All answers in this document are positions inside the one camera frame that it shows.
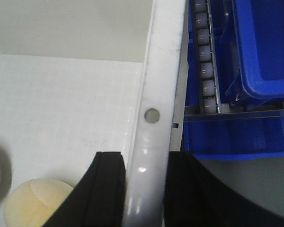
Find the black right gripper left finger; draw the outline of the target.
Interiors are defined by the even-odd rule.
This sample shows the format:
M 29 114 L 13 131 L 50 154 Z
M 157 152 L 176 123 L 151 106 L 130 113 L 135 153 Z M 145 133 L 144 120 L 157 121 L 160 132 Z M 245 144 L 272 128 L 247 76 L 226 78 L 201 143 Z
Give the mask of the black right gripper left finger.
M 120 152 L 97 152 L 88 170 L 45 227 L 120 227 L 125 166 Z

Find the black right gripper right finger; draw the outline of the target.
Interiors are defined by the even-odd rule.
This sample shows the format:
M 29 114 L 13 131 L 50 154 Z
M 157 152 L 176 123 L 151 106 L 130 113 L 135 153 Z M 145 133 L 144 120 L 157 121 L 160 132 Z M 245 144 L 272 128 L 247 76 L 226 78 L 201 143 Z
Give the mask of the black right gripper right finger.
M 284 218 L 222 183 L 191 153 L 171 151 L 164 223 L 167 227 L 284 227 Z

